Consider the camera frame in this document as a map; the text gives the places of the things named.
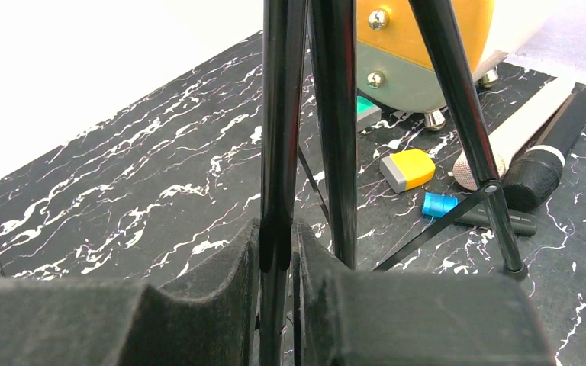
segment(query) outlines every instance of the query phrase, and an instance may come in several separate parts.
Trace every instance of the black microphone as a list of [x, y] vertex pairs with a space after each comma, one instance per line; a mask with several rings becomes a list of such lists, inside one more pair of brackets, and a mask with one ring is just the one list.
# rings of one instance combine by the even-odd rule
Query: black microphone
[[586, 125], [586, 87], [570, 95], [536, 141], [511, 164], [502, 185], [508, 207], [531, 211], [560, 184], [565, 159]]

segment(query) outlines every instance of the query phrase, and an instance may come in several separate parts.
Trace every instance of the black tripod leg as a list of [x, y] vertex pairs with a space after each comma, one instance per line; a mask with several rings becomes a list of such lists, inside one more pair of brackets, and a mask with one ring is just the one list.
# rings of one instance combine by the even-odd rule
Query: black tripod leg
[[264, 1], [259, 364], [279, 366], [298, 166], [306, 0]]
[[311, 0], [320, 141], [336, 257], [356, 267], [356, 7], [354, 0]]
[[[410, 6], [478, 187], [491, 179], [498, 180], [488, 132], [450, 0], [410, 0]], [[526, 266], [516, 245], [502, 187], [488, 198], [487, 206], [505, 269], [509, 275], [524, 279]]]

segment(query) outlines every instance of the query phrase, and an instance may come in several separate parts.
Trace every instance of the blue cylinder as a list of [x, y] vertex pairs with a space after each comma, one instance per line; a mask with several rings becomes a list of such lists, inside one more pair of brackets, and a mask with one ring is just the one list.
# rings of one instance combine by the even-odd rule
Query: blue cylinder
[[423, 199], [421, 213], [433, 217], [442, 217], [447, 214], [448, 211], [455, 208], [458, 203], [459, 199], [457, 197], [426, 192], [426, 197]]

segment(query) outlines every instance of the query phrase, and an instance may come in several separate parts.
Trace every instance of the chrome foot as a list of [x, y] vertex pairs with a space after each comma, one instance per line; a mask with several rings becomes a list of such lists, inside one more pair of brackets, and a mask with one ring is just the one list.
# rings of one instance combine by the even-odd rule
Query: chrome foot
[[424, 125], [428, 130], [438, 131], [446, 125], [446, 118], [443, 116], [440, 110], [424, 113], [425, 117]]
[[484, 76], [479, 79], [479, 85], [482, 88], [491, 88], [493, 85], [497, 83], [500, 79], [500, 76], [497, 74], [496, 69], [492, 69], [491, 71], [484, 74]]

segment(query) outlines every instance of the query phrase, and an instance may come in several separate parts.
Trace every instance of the white wall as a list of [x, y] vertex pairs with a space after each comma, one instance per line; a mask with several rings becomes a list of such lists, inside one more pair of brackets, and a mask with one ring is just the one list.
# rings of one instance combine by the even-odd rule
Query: white wall
[[0, 178], [262, 28], [262, 0], [1, 0]]

